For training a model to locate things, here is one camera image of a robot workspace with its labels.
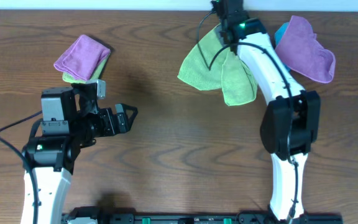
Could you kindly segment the light green microfiber cloth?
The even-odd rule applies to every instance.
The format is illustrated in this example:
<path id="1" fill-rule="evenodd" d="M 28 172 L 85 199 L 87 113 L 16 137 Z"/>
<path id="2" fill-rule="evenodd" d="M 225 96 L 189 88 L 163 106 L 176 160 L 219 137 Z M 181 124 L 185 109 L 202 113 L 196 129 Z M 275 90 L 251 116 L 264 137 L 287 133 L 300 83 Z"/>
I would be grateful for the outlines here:
<path id="1" fill-rule="evenodd" d="M 218 37 L 218 27 L 210 30 L 185 57 L 178 78 L 201 91 L 222 90 L 228 106 L 253 102 L 257 96 L 257 82 L 248 66 L 225 49 Z"/>

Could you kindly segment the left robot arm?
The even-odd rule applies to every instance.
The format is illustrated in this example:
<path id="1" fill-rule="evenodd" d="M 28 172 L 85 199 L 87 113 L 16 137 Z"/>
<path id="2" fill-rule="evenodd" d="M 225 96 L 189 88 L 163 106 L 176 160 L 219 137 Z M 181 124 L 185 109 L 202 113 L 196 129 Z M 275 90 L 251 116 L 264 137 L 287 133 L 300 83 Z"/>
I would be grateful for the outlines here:
<path id="1" fill-rule="evenodd" d="M 116 104 L 100 108 L 96 83 L 44 90 L 42 119 L 37 120 L 22 150 L 30 171 L 25 173 L 21 223 L 60 223 L 75 160 L 96 138 L 130 131 L 137 108 Z"/>

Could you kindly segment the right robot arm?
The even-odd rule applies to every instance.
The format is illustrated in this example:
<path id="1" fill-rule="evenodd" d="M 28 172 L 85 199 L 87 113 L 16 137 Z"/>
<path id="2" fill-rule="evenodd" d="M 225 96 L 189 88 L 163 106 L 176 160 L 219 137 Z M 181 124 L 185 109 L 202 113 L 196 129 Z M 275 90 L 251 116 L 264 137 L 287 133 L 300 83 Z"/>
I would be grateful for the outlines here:
<path id="1" fill-rule="evenodd" d="M 252 72 L 267 104 L 260 137 L 273 165 L 273 192 L 266 223 L 306 223 L 301 201 L 303 171 L 317 138 L 320 97 L 306 91 L 285 69 L 258 18 L 242 1 L 212 1 L 224 48 Z"/>

